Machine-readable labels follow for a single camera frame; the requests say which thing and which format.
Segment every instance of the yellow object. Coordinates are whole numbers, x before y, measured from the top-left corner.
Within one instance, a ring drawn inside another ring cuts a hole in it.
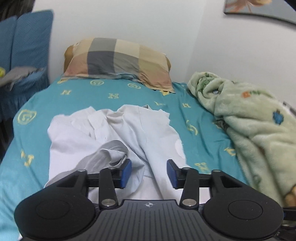
[[[158,103],[158,102],[156,102],[156,101],[154,101],[154,103],[155,103],[156,105],[165,105],[165,104]]]
[[[191,108],[191,106],[187,103],[182,103],[182,104],[183,104],[183,107],[185,107],[185,108]]]
[[[232,148],[225,148],[224,151],[227,151],[229,155],[231,156],[235,156],[236,154],[234,153],[235,149],[232,149]]]
[[[20,156],[21,156],[21,158],[25,158],[26,159],[26,161],[24,162],[24,165],[26,167],[29,167],[31,165],[32,160],[35,158],[34,155],[28,155],[27,156],[25,154],[24,150],[21,150]]]
[[[69,95],[72,92],[72,90],[64,90],[61,95]]]
[[[6,74],[6,70],[0,67],[0,78]]]
[[[161,91],[160,92],[163,94],[163,96],[168,95],[170,92],[169,91]]]
[[[205,162],[194,163],[194,165],[198,166],[199,171],[201,171],[203,174],[211,174],[211,171],[209,170]]]
[[[198,131],[197,131],[196,127],[193,125],[190,125],[188,122],[189,122],[189,120],[186,121],[187,130],[193,131],[195,133],[195,135],[197,135]]]

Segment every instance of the white shirt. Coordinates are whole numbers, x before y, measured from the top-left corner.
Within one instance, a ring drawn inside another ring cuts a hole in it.
[[[52,119],[48,135],[50,147],[49,184],[77,169],[98,173],[120,166],[129,158],[132,174],[125,189],[116,189],[122,199],[176,199],[166,172],[168,159],[185,167],[186,159],[178,133],[169,125],[169,114],[148,106],[123,105],[116,112],[89,107],[70,116]],[[98,202],[98,189],[89,192]]]

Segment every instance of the bed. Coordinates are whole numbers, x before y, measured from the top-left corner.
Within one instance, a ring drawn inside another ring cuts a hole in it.
[[[113,111],[124,104],[162,109],[180,136],[187,165],[205,174],[220,169],[246,183],[232,142],[214,116],[191,95],[186,83],[172,86],[175,93],[127,79],[59,77],[36,93],[13,120],[15,136],[0,166],[0,240],[17,240],[13,217],[17,204],[48,181],[51,120],[89,106]]]

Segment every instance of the logo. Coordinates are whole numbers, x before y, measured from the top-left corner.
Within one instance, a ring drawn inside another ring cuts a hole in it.
[[[132,83],[129,83],[128,87],[135,88],[135,89],[141,89],[141,86],[138,86],[138,85],[132,84]]]
[[[99,86],[99,85],[104,84],[104,81],[102,81],[102,80],[92,80],[92,81],[90,82],[90,84],[91,84],[91,85],[94,85],[94,86]]]
[[[151,203],[151,202],[148,202],[148,203],[145,203],[145,206],[146,207],[153,207],[155,204]]]
[[[31,122],[36,117],[36,115],[36,111],[22,110],[17,117],[17,122],[21,125],[26,125]]]
[[[198,134],[198,131],[195,126],[189,123],[189,120],[186,121],[187,130],[194,132],[195,135]]]

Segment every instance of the pillow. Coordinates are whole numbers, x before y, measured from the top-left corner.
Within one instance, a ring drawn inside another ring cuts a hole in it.
[[[65,77],[133,79],[154,90],[174,93],[165,54],[120,39],[84,39],[73,47]],[[65,66],[71,46],[65,53]]]
[[[65,73],[73,58],[73,45],[67,48],[66,52],[64,53],[64,57],[65,57],[65,61],[64,61],[64,73]],[[165,58],[168,64],[168,71],[170,72],[170,68],[171,68],[170,60],[167,57]]]

